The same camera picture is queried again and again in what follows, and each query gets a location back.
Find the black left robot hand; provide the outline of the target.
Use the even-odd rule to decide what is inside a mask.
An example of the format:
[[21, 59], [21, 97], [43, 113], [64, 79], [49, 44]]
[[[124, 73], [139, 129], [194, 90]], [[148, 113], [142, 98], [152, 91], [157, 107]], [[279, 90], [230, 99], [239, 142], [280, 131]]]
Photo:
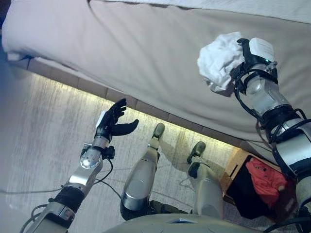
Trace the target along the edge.
[[117, 123], [119, 118], [124, 115], [126, 104], [126, 98], [123, 98], [109, 108], [97, 126], [94, 138], [103, 137], [111, 142], [112, 137], [128, 135], [137, 128], [138, 119], [131, 123]]

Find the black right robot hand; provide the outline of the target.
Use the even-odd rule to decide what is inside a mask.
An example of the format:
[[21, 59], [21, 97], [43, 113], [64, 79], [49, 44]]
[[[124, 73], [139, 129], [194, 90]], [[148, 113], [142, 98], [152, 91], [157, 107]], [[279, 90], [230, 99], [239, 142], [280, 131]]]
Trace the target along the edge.
[[274, 48], [266, 40], [254, 37], [252, 39], [240, 38], [237, 43], [242, 47], [244, 64], [253, 67], [257, 64], [268, 65], [275, 61]]

